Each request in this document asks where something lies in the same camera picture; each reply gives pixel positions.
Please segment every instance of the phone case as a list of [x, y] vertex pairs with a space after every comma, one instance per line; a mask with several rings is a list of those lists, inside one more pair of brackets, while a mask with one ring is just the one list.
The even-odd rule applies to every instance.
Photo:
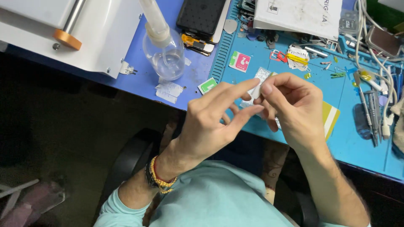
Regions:
[[206, 36], [215, 33], [225, 0], [184, 0], [177, 26]]

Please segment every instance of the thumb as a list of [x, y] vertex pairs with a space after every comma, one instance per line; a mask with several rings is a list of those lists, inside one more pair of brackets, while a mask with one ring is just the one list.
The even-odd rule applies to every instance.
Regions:
[[280, 114], [286, 113], [292, 107], [282, 92], [272, 84], [263, 83], [261, 85], [261, 94]]

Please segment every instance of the clear bottle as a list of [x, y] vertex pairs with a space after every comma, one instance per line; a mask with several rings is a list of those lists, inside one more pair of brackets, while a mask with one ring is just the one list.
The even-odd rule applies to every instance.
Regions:
[[184, 43], [178, 32], [166, 23], [155, 0], [139, 0], [147, 23], [143, 51], [156, 73], [165, 80], [176, 80], [185, 68]]

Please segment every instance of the green clothespin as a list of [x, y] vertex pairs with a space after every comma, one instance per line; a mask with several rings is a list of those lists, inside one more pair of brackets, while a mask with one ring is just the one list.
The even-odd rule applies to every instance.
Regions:
[[342, 73], [333, 73], [333, 74], [331, 74], [331, 75], [332, 75], [331, 79], [334, 79], [334, 78], [338, 78], [338, 77], [344, 77], [344, 76], [347, 75], [347, 73], [345, 73], [345, 72], [342, 72]]

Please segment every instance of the fingernail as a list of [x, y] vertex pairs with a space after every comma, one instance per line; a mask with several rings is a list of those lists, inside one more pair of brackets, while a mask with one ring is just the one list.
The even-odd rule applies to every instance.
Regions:
[[269, 95], [272, 93], [272, 86], [270, 84], [262, 84], [261, 85], [261, 93], [263, 95]]

